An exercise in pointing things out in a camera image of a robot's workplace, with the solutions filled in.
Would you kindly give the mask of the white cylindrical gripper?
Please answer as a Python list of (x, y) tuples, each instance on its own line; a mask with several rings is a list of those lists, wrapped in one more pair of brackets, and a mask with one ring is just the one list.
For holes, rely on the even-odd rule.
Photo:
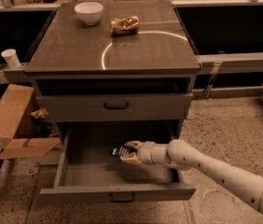
[(137, 150), (126, 156), (121, 156), (120, 159), (128, 164), (162, 164), (169, 165), (171, 159), (167, 154), (167, 144), (158, 144), (152, 141), (128, 141), (124, 144), (125, 147)]

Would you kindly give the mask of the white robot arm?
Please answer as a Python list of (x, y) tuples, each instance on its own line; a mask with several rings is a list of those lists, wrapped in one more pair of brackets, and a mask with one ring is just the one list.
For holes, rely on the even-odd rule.
[(196, 168), (263, 215), (263, 177), (204, 155), (184, 140), (169, 144), (130, 141), (134, 152), (121, 156), (128, 164), (161, 164), (174, 169)]

